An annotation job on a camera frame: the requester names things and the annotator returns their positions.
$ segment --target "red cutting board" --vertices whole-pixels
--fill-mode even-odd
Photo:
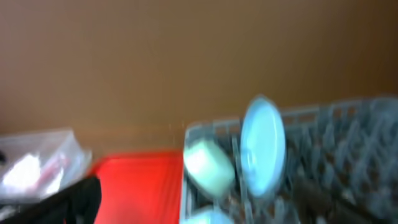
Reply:
[[[91,172],[102,191],[95,223],[178,223],[182,171],[182,151],[103,159]]]

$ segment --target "clear plastic bag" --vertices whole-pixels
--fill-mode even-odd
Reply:
[[[79,179],[91,161],[71,129],[0,138],[0,200],[46,198]]]

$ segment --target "gray plastic dish rack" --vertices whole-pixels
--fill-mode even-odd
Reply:
[[[398,218],[398,100],[340,101],[282,112],[287,141],[285,176],[273,203],[259,206],[243,181],[240,119],[196,123],[185,145],[214,138],[231,156],[238,181],[228,200],[209,201],[187,175],[182,182],[180,220],[207,205],[222,209],[236,223],[295,223],[290,202],[292,179],[304,175],[365,207],[378,218]]]

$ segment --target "brown wall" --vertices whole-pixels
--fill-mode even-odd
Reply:
[[[0,133],[92,140],[242,115],[257,93],[398,93],[397,15],[389,0],[2,0]]]

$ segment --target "light blue plate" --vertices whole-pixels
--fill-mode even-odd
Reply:
[[[253,196],[266,197],[277,190],[285,158],[282,117],[273,102],[258,96],[246,111],[241,136],[243,177]]]

